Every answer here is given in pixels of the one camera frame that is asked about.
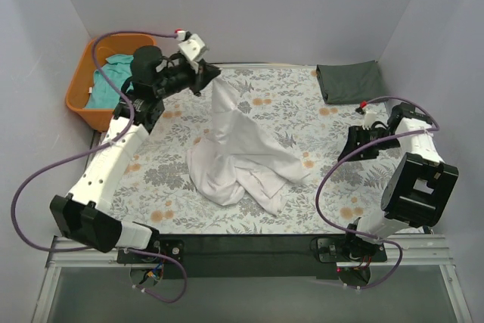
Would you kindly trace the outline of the white t shirt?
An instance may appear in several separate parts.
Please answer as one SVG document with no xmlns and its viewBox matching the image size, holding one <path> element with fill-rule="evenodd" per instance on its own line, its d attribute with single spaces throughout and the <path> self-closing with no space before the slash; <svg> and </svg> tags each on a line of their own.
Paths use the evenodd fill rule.
<svg viewBox="0 0 484 323">
<path fill-rule="evenodd" d="M 197 191 L 219 206 L 238 203 L 248 193 L 273 216 L 286 205 L 283 187 L 309 174 L 300 158 L 278 144 L 237 107 L 238 92 L 216 78 L 212 88 L 212 128 L 187 151 L 189 176 Z"/>
</svg>

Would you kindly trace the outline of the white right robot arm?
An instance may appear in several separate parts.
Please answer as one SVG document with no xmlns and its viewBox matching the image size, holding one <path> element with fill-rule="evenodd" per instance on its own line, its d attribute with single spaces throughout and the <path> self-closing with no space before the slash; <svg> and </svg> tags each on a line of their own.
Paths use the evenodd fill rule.
<svg viewBox="0 0 484 323">
<path fill-rule="evenodd" d="M 428 132 L 433 121 L 402 102 L 387 122 L 366 113 L 360 126 L 351 126 L 340 159 L 373 160 L 380 151 L 401 148 L 402 159 L 386 186 L 380 209 L 348 225 L 340 252 L 350 260 L 370 258 L 382 241 L 406 228 L 433 227 L 441 218 L 458 180 L 458 168 L 439 156 Z"/>
</svg>

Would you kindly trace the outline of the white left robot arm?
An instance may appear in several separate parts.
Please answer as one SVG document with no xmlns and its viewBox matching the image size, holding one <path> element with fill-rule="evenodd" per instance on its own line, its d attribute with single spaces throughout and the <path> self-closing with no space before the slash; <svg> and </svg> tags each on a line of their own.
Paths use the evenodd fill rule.
<svg viewBox="0 0 484 323">
<path fill-rule="evenodd" d="M 119 221 L 108 212 L 127 166 L 165 110 L 164 99 L 185 89 L 200 95 L 221 73 L 203 59 L 205 45 L 183 42 L 178 48 L 171 57 L 164 57 L 154 45 L 134 52 L 132 75 L 121 88 L 126 98 L 114 109 L 104 138 L 105 148 L 94 155 L 67 195 L 56 195 L 50 203 L 50 211 L 65 238 L 103 253 L 114 248 L 134 248 L 144 262 L 153 262 L 160 256 L 160 242 L 154 239 L 157 230 Z"/>
</svg>

